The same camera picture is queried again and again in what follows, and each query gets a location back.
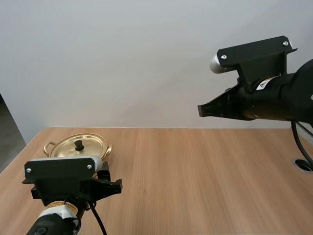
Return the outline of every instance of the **gray floor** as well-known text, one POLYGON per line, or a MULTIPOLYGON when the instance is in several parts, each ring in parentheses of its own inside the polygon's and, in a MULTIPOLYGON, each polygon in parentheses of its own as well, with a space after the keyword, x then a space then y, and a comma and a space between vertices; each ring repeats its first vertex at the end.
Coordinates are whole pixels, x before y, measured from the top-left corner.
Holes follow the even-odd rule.
POLYGON ((10 164, 25 146, 26 144, 8 108, 2 101, 0 103, 0 172, 10 164))

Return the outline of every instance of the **pot handle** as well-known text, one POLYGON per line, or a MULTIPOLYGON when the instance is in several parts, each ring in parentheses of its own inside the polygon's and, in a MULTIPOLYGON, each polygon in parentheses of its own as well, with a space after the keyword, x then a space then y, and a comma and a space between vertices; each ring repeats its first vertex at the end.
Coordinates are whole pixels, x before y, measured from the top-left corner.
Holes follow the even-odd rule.
POLYGON ((113 144, 109 144, 106 153, 104 154, 103 158, 104 159, 107 155, 109 155, 112 152, 113 144))
POLYGON ((47 155, 47 157, 50 157, 50 153, 48 153, 48 151, 47 151, 47 148, 48 148, 48 146, 49 145, 56 145, 56 143, 54 143, 54 142, 49 142, 49 143, 47 143, 45 146, 44 146, 44 153, 47 155))

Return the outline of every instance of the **cable hole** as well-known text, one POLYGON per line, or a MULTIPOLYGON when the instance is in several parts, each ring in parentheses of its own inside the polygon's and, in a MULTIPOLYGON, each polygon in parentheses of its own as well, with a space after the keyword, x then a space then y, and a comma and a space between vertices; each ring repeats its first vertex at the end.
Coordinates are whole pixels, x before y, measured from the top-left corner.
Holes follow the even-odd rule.
POLYGON ((305 173, 313 173, 313 165, 311 165, 307 160, 301 158, 295 158, 292 160, 293 164, 305 173))

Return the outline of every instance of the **black cable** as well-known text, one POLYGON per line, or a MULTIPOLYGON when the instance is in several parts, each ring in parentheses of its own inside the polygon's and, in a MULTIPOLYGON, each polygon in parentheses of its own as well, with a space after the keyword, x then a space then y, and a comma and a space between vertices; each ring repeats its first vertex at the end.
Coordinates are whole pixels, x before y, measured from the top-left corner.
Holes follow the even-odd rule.
POLYGON ((107 232, 106 232, 106 229, 104 228, 104 225, 103 225, 103 223, 102 223, 102 221, 101 221, 101 219, 100 219, 100 216, 98 215, 98 213, 97 213, 97 211, 96 211, 96 209, 95 209, 94 207, 92 207, 92 208, 91 208, 91 211, 92 211, 94 217, 96 217, 96 219, 97 219, 97 221, 98 221, 98 224, 99 224, 99 226, 100 226, 100 228, 101 228, 101 231, 102 231, 103 235, 108 235, 107 232))
POLYGON ((311 131, 309 131, 304 125, 302 125, 300 122, 296 122, 297 125, 299 125, 309 136, 311 136, 313 138, 313 133, 311 131))
MULTIPOLYGON (((100 226, 100 228, 101 228, 101 231, 102 231, 103 235, 108 235, 107 232, 106 232, 106 229, 104 228, 104 225, 103 225, 103 223, 102 223, 102 221, 101 221, 101 218, 100 218, 100 216, 98 215, 98 213, 97 213, 97 211, 96 211, 96 209, 95 209, 95 206, 97 205, 97 202, 96 202, 95 200, 93 200, 92 198, 90 198, 88 195, 86 195, 86 194, 84 194, 84 193, 81 193, 81 192, 70 193, 69 195, 67 195, 67 196, 65 197, 65 199, 64 199, 64 205, 66 204, 67 199, 68 199, 70 196, 74 196, 74 195, 75 195, 76 197, 80 197, 80 198, 83 198, 83 199, 85 199, 85 200, 88 201, 89 208, 87 208, 86 211, 88 211, 88 210, 91 209, 91 211, 92 211, 94 217, 95 217, 96 220, 98 221, 98 224, 99 224, 99 226, 100 226)), ((78 225, 77 225, 77 227, 78 227, 78 230, 77 230, 77 231, 79 231, 79 229, 80 229, 80 227, 81 227, 81 221, 80 221, 80 220, 78 220, 78 225)))
POLYGON ((297 146, 298 146, 299 150, 301 151, 302 155, 305 157, 305 159, 311 165, 313 165, 312 158, 308 155, 307 151, 305 151, 304 147, 301 144, 300 138, 298 136, 296 122, 294 122, 294 121, 291 122, 291 129, 292 129, 292 133, 293 133, 293 137, 294 137, 295 143, 297 144, 297 146))

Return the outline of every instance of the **white label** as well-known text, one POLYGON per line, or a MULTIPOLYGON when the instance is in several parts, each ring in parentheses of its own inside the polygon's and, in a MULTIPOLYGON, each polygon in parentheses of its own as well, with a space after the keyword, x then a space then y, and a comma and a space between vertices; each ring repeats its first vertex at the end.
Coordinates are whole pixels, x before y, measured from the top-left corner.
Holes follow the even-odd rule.
POLYGON ((259 85, 258 85, 258 87, 256 88, 256 90, 258 91, 258 90, 263 90, 265 87, 266 87, 266 85, 270 82, 270 80, 272 80, 273 79, 273 77, 272 78, 268 78, 268 79, 265 79, 264 81, 262 81, 259 85))

